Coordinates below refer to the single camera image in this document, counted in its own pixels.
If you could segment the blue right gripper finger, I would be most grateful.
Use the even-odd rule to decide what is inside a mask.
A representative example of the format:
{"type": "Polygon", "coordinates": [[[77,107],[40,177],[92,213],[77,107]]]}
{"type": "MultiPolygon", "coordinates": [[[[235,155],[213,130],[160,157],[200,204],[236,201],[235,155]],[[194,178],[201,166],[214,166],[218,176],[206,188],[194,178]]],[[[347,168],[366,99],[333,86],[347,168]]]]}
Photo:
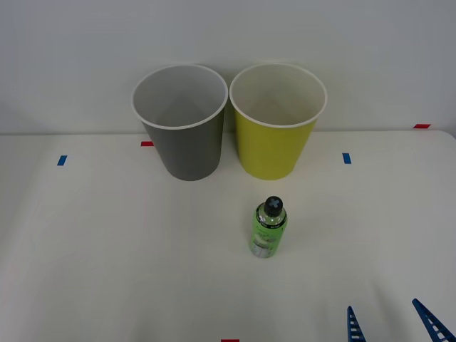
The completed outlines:
{"type": "Polygon", "coordinates": [[[347,334],[348,342],[366,342],[361,327],[351,306],[347,308],[347,334]]]}
{"type": "Polygon", "coordinates": [[[418,299],[413,299],[412,303],[432,342],[456,342],[451,331],[418,299]]]}

